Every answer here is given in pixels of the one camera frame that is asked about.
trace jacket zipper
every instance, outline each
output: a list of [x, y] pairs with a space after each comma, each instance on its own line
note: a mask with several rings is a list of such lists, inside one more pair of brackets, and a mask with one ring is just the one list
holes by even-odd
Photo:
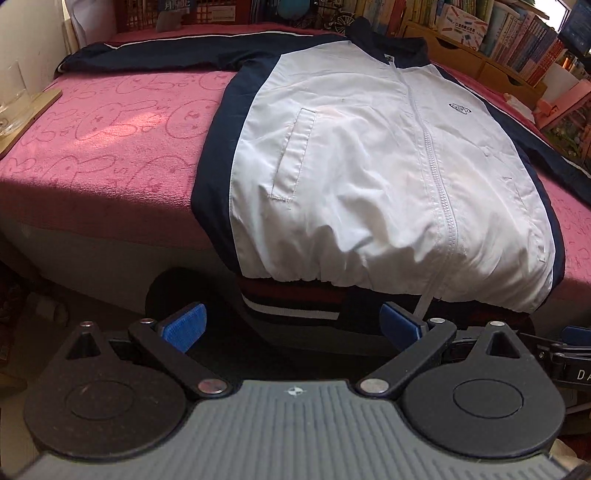
[[427, 129], [427, 126], [423, 122], [421, 114], [418, 111], [417, 103], [414, 99], [413, 90], [411, 86], [406, 82], [403, 75], [398, 71], [398, 68], [394, 65], [393, 61], [391, 61], [391, 66], [393, 71], [399, 77], [400, 82], [407, 88], [410, 105], [413, 108], [414, 115], [417, 118], [421, 130], [423, 131], [425, 151], [427, 153], [427, 159], [429, 162], [429, 168], [431, 170], [431, 176], [433, 178], [433, 181], [437, 188], [437, 192], [439, 194], [439, 202], [441, 205], [441, 209], [443, 210], [447, 234], [446, 251], [441, 261], [441, 265], [435, 273], [435, 275], [433, 275], [433, 277], [431, 278], [429, 284], [427, 285], [426, 291], [421, 295], [421, 298], [419, 299], [417, 307], [414, 311], [414, 314], [417, 315], [420, 319], [422, 319], [427, 313], [427, 309], [429, 308], [429, 305], [431, 305], [433, 297], [437, 294], [437, 290], [443, 284], [443, 281], [447, 273], [447, 265], [453, 258], [453, 255], [457, 250], [457, 223], [456, 218], [453, 214], [449, 197], [445, 189], [445, 185], [443, 184], [443, 179], [441, 178], [441, 174], [439, 172], [439, 165], [437, 163], [437, 159], [435, 157], [435, 152], [433, 148], [433, 139], [431, 137], [429, 130]]

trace triangular hole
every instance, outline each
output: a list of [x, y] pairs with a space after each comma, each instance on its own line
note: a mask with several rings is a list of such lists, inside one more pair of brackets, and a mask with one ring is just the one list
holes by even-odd
[[79, 358], [88, 358], [99, 355], [99, 346], [96, 344], [94, 337], [90, 333], [83, 333], [78, 337], [78, 340], [71, 348], [66, 358], [68, 360], [78, 360]]
[[496, 332], [489, 344], [488, 352], [491, 356], [504, 356], [508, 358], [519, 358], [521, 355], [515, 346], [503, 332]]

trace black round object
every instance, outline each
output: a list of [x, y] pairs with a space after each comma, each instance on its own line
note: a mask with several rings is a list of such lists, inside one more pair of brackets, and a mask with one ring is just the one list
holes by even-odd
[[24, 418], [40, 448], [85, 460], [114, 460], [148, 449], [181, 422], [186, 399], [170, 377], [101, 358], [64, 360], [40, 378]]
[[401, 402], [410, 424], [468, 457], [516, 458], [548, 448], [564, 401], [537, 361], [527, 351], [520, 358], [473, 353], [410, 382]]

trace blue pad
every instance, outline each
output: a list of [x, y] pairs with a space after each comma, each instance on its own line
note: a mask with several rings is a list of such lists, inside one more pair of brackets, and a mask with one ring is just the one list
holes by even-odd
[[192, 303], [162, 322], [160, 336], [177, 350], [186, 353], [201, 338], [207, 324], [203, 303]]
[[583, 327], [564, 327], [560, 339], [572, 346], [591, 346], [591, 329]]
[[392, 302], [379, 311], [379, 325], [384, 336], [402, 352], [427, 333], [427, 325]]

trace silver screw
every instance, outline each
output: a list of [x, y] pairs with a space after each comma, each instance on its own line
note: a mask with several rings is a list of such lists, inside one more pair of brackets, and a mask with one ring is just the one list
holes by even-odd
[[219, 378], [206, 378], [199, 382], [197, 388], [208, 395], [219, 395], [228, 389], [228, 384]]
[[384, 393], [390, 388], [390, 385], [381, 378], [367, 378], [359, 385], [365, 393], [379, 394]]

